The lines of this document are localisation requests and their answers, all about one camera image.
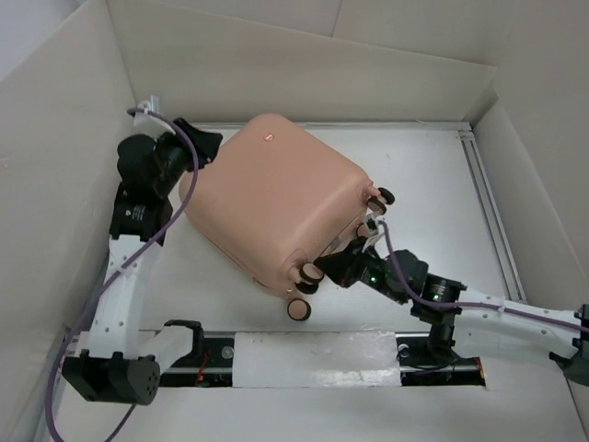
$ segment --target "red wire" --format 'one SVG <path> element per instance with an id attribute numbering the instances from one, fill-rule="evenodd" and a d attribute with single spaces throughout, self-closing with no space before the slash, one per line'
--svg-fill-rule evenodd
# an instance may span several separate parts
<path id="1" fill-rule="evenodd" d="M 201 368 L 199 368 L 199 372 L 196 375 L 196 383 L 194 384 L 195 387 L 198 387 L 198 385 L 201 383 L 202 371 L 204 370 L 204 366 L 206 366 L 206 363 L 209 362 L 209 357 L 211 357 L 211 350 L 207 350 L 204 354 L 204 359 L 202 360 Z"/>

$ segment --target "caster wheel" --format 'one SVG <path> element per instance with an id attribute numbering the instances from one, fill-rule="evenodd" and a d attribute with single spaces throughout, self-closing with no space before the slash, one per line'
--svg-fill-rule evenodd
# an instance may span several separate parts
<path id="1" fill-rule="evenodd" d="M 286 308 L 291 320 L 308 320 L 311 316 L 311 306 L 304 299 L 293 299 Z"/>
<path id="2" fill-rule="evenodd" d="M 371 196 L 366 205 L 377 215 L 384 215 L 387 212 L 387 207 L 375 196 Z"/>
<path id="3" fill-rule="evenodd" d="M 319 290 L 318 283 L 299 283 L 294 285 L 304 295 L 314 295 Z"/>
<path id="4" fill-rule="evenodd" d="M 395 202 L 395 195 L 393 195 L 389 189 L 379 187 L 378 191 L 380 192 L 380 195 L 385 199 L 385 203 L 387 203 L 387 205 L 392 205 Z"/>
<path id="5" fill-rule="evenodd" d="M 325 274 L 321 272 L 315 265 L 307 262 L 300 270 L 301 277 L 310 284 L 319 284 L 323 281 Z"/>

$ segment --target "white floor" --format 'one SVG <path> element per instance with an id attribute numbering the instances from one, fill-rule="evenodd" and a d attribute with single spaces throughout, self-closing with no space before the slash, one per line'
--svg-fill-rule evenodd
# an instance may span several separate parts
<path id="1" fill-rule="evenodd" d="M 397 248 L 411 249 L 432 273 L 504 296 L 458 133 L 426 129 L 310 132 L 396 194 L 387 222 Z M 166 320 L 187 319 L 200 320 L 208 331 L 427 330 L 408 308 L 365 287 L 324 284 L 309 300 L 309 321 L 289 320 L 281 299 L 261 292 L 182 217 L 153 272 L 142 326 L 159 329 Z M 276 357 L 282 357 L 280 348 Z M 161 389 L 152 405 L 135 411 L 118 440 L 586 442 L 557 370 L 497 360 L 483 365 L 487 389 Z M 83 402 L 68 386 L 58 428 L 66 440 L 103 440 L 125 408 Z"/>

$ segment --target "pink suitcase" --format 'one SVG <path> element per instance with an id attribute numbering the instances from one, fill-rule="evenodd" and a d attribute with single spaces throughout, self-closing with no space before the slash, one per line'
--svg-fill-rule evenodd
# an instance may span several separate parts
<path id="1" fill-rule="evenodd" d="M 190 182 L 190 174 L 180 181 L 181 199 Z M 384 213 L 393 201 L 348 158 L 265 114 L 199 172 L 186 215 L 255 282 L 289 299 L 291 318 L 305 320 L 310 306 L 300 292 L 314 293 L 322 278 L 312 262 L 347 245 L 367 206 Z"/>

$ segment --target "table surface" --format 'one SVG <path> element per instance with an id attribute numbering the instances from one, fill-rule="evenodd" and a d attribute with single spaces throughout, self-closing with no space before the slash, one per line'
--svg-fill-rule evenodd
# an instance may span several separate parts
<path id="1" fill-rule="evenodd" d="M 235 130 L 223 132 L 228 137 Z M 398 249 L 412 250 L 432 273 L 505 296 L 457 131 L 346 125 L 309 132 L 396 194 L 387 222 Z M 364 286 L 324 283 L 309 299 L 311 318 L 289 320 L 282 299 L 260 291 L 181 217 L 152 273 L 142 328 L 186 319 L 200 320 L 207 331 L 427 330 L 408 308 Z M 586 442 L 557 370 L 493 359 L 483 366 L 486 389 L 161 389 L 149 407 L 137 408 L 117 440 Z M 103 440 L 125 409 L 83 402 L 66 386 L 58 428 L 66 440 Z"/>

